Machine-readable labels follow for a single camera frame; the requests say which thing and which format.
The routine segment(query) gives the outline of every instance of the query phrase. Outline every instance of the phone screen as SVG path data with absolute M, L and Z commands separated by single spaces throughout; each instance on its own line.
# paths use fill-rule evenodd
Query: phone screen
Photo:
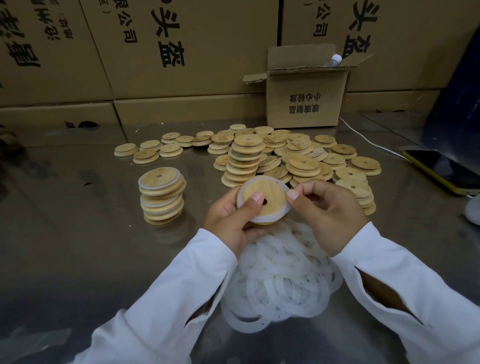
M 406 150 L 421 164 L 462 189 L 480 189 L 480 176 L 436 150 Z

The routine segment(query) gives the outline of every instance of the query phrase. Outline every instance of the smartphone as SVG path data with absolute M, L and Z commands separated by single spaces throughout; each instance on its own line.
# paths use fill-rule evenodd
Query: smartphone
M 480 175 L 436 150 L 404 150 L 403 155 L 456 194 L 480 194 Z

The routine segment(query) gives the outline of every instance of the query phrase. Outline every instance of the open cardboard box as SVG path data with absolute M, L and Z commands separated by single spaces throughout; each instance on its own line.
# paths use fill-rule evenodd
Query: open cardboard box
M 242 83 L 267 82 L 267 124 L 302 128 L 338 124 L 350 72 L 372 54 L 353 53 L 337 67 L 323 67 L 336 44 L 268 49 L 267 72 L 244 76 Z

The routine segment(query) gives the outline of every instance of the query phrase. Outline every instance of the hand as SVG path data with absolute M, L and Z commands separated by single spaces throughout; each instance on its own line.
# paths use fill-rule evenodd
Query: hand
M 310 194 L 315 195 L 320 207 L 306 197 Z M 326 181 L 301 183 L 287 192 L 287 200 L 307 220 L 329 256 L 340 253 L 368 223 L 353 192 Z
M 255 192 L 237 210 L 237 193 L 240 187 L 215 202 L 208 210 L 203 228 L 215 234 L 233 253 L 240 257 L 249 242 L 268 233 L 268 229 L 250 227 L 249 220 L 257 216 L 262 208 L 264 197 Z

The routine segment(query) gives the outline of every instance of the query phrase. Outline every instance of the white sleeve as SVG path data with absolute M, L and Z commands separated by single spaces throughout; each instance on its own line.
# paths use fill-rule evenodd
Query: white sleeve
M 91 347 L 74 363 L 188 363 L 236 266 L 237 258 L 221 240 L 198 230 L 128 311 L 120 310 L 93 332 Z M 214 295 L 208 313 L 187 323 Z
M 411 363 L 479 362 L 480 307 L 407 249 L 381 237 L 372 223 L 332 259 L 360 304 L 399 335 Z M 395 290 L 415 317 L 372 299 L 357 268 Z

